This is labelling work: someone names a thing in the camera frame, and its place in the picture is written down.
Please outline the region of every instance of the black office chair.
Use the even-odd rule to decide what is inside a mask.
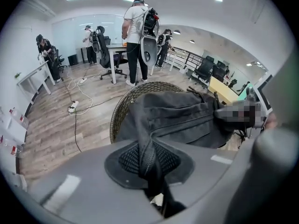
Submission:
[[[232,88],[235,84],[237,84],[237,80],[233,79],[232,82],[228,85],[228,87]]]
[[[195,84],[197,84],[199,82],[199,83],[201,83],[203,88],[205,88],[205,87],[207,88],[207,85],[205,83],[203,83],[199,78],[203,79],[204,81],[210,80],[210,77],[212,74],[210,72],[210,70],[213,68],[214,65],[215,64],[212,61],[204,58],[202,60],[200,67],[198,67],[194,70],[194,73],[196,75],[198,75],[198,78],[196,79],[197,82]]]
[[[59,71],[62,73],[64,72],[64,67],[67,67],[66,65],[62,65],[62,62],[64,61],[64,58],[61,58],[62,55],[59,55],[59,50],[56,49],[56,57],[57,57],[57,65],[59,68]]]
[[[226,71],[224,69],[220,68],[217,65],[213,66],[213,72],[212,72],[213,77],[215,77],[217,80],[223,82],[225,75],[226,75]]]
[[[210,57],[210,56],[206,56],[206,59],[211,61],[211,62],[214,62],[214,58],[213,57]]]
[[[109,56],[109,51],[106,45],[110,44],[111,39],[109,38],[109,36],[104,36],[103,33],[105,32],[105,29],[102,28],[101,30],[99,30],[99,33],[97,34],[97,38],[99,41],[99,45],[100,45],[100,53],[101,53],[101,60],[100,60],[100,64],[103,68],[105,69],[109,69],[107,73],[105,73],[104,75],[100,76],[100,80],[103,79],[104,76],[107,75],[111,75],[112,71],[111,71],[111,60],[110,60],[110,56]],[[119,70],[119,65],[120,64],[124,64],[127,63],[128,60],[126,59],[122,59],[122,53],[124,53],[125,51],[117,51],[117,55],[114,55],[114,71],[116,74],[122,75],[125,78],[127,78],[127,75],[122,73],[122,70]]]
[[[223,69],[223,70],[226,70],[226,65],[225,65],[223,62],[221,62],[221,61],[218,61],[218,62],[217,62],[217,66],[218,66],[219,68]]]

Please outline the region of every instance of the white desk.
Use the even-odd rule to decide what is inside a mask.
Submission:
[[[22,82],[24,82],[25,80],[28,80],[29,85],[31,86],[31,88],[37,93],[39,94],[37,88],[34,86],[33,82],[31,81],[31,77],[36,74],[36,73],[40,73],[42,68],[44,67],[46,69],[46,72],[48,73],[48,76],[50,77],[50,80],[52,81],[52,84],[55,85],[55,81],[53,80],[53,77],[51,75],[51,72],[48,68],[48,61],[44,62],[43,64],[41,64],[38,68],[36,68],[35,70],[33,70],[32,72],[30,72],[28,75],[26,75],[25,77],[23,77],[20,81],[18,81],[17,86],[20,88],[21,92],[23,93],[23,95],[25,96],[25,98],[33,105],[33,101],[30,97],[27,96],[23,86],[22,86]],[[51,92],[49,90],[49,88],[47,87],[47,84],[45,83],[44,79],[42,81],[47,93],[50,95]]]
[[[109,55],[110,55],[112,81],[113,81],[113,84],[116,84],[115,71],[114,71],[113,52],[116,52],[116,51],[127,51],[127,48],[123,47],[122,44],[111,44],[111,45],[107,45],[107,48],[109,50]]]
[[[185,58],[184,62],[186,61],[186,58],[188,57],[188,55],[185,54],[185,53],[183,53],[183,52],[176,52],[176,51],[169,50],[168,53],[169,53],[169,56],[168,56],[168,59],[167,59],[167,64],[169,62],[170,54],[174,55],[174,58],[172,60],[171,67],[170,67],[169,71],[172,71],[172,68],[173,68],[173,65],[174,65],[174,61],[176,60],[177,56],[184,57]]]

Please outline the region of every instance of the bottle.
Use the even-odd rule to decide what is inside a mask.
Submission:
[[[15,141],[8,140],[3,137],[0,138],[0,148],[5,149],[6,152],[8,151],[11,155],[20,157],[20,153],[23,151],[23,147],[17,145]]]
[[[24,115],[22,115],[22,113],[20,111],[18,111],[17,109],[13,108],[12,110],[9,110],[9,112],[10,112],[11,116],[13,117],[13,119],[15,121],[17,121],[25,129],[28,128],[29,121],[28,121],[28,119]]]

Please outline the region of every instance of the shoe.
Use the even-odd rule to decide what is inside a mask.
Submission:
[[[129,80],[126,80],[126,83],[130,86],[133,86],[133,87],[135,86],[135,83],[132,84]]]

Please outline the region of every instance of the person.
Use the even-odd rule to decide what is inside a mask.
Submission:
[[[92,64],[92,62],[94,64],[97,63],[97,55],[93,50],[93,43],[89,39],[91,32],[93,32],[92,29],[91,29],[91,26],[87,25],[85,27],[85,37],[83,39],[83,42],[85,43],[85,46],[86,46],[87,59],[88,59],[88,62],[89,62],[90,65]]]
[[[145,6],[144,0],[134,0],[124,15],[122,25],[122,38],[127,39],[127,57],[129,63],[130,80],[126,83],[130,86],[135,86],[137,73],[137,59],[140,64],[142,81],[148,79],[148,66],[144,63],[141,55],[140,40],[141,31],[137,30],[137,22],[143,21],[143,16],[147,12],[148,7]]]
[[[52,50],[52,45],[48,39],[43,38],[40,34],[36,37],[36,44],[38,47],[38,52],[42,54],[45,61],[48,61],[48,67],[53,79],[56,82],[60,81],[59,69],[57,67],[57,60],[54,58],[54,50]]]
[[[168,50],[168,47],[169,49],[173,49],[173,47],[171,46],[170,44],[170,40],[171,40],[171,30],[170,29],[166,29],[163,34],[161,35],[164,35],[165,36],[165,43],[163,42],[163,45],[161,46],[161,52],[159,53],[158,57],[157,57],[157,63],[156,63],[156,66],[159,67],[159,68],[162,68],[162,64],[164,62],[164,59],[166,58],[167,56],[167,50]]]
[[[250,81],[248,81],[246,84],[244,84],[241,89],[237,90],[237,92],[241,91],[240,92],[240,94],[241,94],[249,83],[250,83]]]
[[[228,65],[226,66],[226,74],[225,74],[227,77],[228,77],[228,75],[229,75],[229,67],[228,67]]]

